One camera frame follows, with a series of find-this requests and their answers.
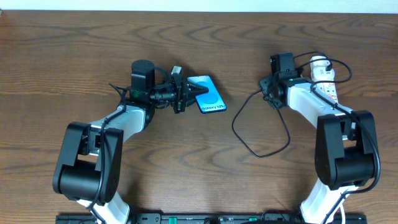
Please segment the blue Galaxy smartphone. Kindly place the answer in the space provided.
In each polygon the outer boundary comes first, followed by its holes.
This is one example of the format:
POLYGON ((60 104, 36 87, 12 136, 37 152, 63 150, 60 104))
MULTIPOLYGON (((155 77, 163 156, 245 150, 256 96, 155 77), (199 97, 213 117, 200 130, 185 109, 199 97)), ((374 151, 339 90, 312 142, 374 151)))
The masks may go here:
POLYGON ((188 77, 188 81, 208 88, 208 93, 196 96, 197 105, 201 113, 207 114, 226 111, 227 106, 210 76, 188 77))

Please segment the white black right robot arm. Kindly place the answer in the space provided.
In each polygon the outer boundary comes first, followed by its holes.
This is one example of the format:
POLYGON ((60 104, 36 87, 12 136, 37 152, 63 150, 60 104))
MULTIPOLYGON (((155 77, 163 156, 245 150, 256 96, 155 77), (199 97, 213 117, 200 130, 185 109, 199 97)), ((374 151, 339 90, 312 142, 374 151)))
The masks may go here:
POLYGON ((317 131, 318 179, 300 205, 305 223, 332 222, 348 196, 369 192, 381 176, 374 116, 339 103, 334 62, 326 55, 313 55, 307 63, 310 77, 304 77, 292 53, 272 55, 271 75, 259 82, 271 107, 300 113, 317 131))

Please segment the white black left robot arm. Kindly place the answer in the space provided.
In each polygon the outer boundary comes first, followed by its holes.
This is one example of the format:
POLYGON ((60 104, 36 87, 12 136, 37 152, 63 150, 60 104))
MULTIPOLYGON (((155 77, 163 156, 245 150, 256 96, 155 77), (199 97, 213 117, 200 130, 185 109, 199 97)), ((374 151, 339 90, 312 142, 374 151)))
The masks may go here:
POLYGON ((131 64, 131 84, 114 87, 120 96, 116 111, 103 119, 70 123, 65 131, 53 175, 54 192, 84 206, 97 223, 128 223, 130 207, 117 192, 123 144, 143 131, 156 109, 171 106, 176 114, 192 105, 205 86, 185 78, 181 67, 164 73, 155 82, 159 68, 149 60, 131 64))

